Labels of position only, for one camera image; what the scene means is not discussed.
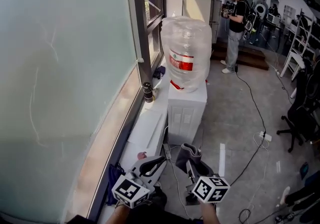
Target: black chair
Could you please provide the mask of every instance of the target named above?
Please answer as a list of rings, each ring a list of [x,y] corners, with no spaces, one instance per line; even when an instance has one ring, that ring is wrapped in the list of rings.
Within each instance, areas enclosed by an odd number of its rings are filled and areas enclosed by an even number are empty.
[[[305,69],[302,69],[296,76],[296,99],[288,110],[287,117],[281,117],[282,120],[287,122],[289,129],[276,132],[277,135],[281,133],[292,135],[289,153],[294,148],[295,138],[299,141],[299,145],[302,145],[302,136],[306,141],[314,140],[319,136],[319,126],[312,113],[320,106],[318,102],[320,61],[316,63],[314,70],[310,61],[304,60],[304,64]]]

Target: window frame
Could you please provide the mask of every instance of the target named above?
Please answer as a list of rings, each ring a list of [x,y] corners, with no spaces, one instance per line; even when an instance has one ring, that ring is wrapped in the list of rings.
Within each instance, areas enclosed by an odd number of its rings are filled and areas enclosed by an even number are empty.
[[[166,16],[165,10],[165,0],[162,0],[162,12],[154,18],[154,20],[147,25],[146,18],[146,10],[145,10],[145,0],[128,0],[129,8],[130,8],[130,16],[131,16],[131,25],[132,25],[132,33],[134,46],[137,55],[137,69],[140,78],[141,87],[136,95],[135,100],[127,114],[126,120],[123,123],[123,126],[116,138],[115,145],[112,149],[112,152],[109,156],[108,161],[105,164],[104,171],[101,175],[100,183],[96,189],[95,197],[93,198],[92,204],[90,206],[88,215],[85,216],[88,219],[97,222],[102,208],[105,204],[107,198],[107,187],[108,187],[108,169],[109,166],[115,165],[121,158],[123,149],[128,140],[129,134],[133,128],[134,122],[138,113],[141,109],[141,105],[144,101],[144,93],[142,84],[144,82],[150,82],[151,85],[153,83],[153,72],[161,62],[164,52],[161,43],[161,37],[159,35],[159,52],[156,54],[154,61],[151,63],[150,61],[150,51],[149,51],[149,40],[148,35],[157,27],[159,27],[159,34],[161,32],[161,21],[164,16]]]

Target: wooden platform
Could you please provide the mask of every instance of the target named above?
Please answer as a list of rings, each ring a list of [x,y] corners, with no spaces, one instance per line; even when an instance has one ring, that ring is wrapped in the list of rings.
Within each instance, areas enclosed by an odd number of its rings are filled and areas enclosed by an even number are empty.
[[[227,55],[227,43],[217,42],[212,45],[211,59],[225,60]],[[239,55],[237,63],[240,65],[269,70],[269,66],[265,61],[265,55],[260,50],[254,50],[247,47],[239,47]]]

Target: railing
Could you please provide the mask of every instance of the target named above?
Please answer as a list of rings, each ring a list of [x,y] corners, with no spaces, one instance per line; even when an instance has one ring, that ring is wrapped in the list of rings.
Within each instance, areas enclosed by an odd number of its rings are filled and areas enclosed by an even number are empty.
[[[320,12],[320,5],[317,2],[315,2],[315,0],[304,0],[304,1],[309,7]]]

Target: plastic bag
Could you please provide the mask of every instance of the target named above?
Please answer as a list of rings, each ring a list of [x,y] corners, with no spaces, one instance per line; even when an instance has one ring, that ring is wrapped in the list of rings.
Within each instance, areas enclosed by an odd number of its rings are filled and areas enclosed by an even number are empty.
[[[196,90],[209,74],[210,26],[188,17],[165,18],[161,41],[171,83],[183,92]]]

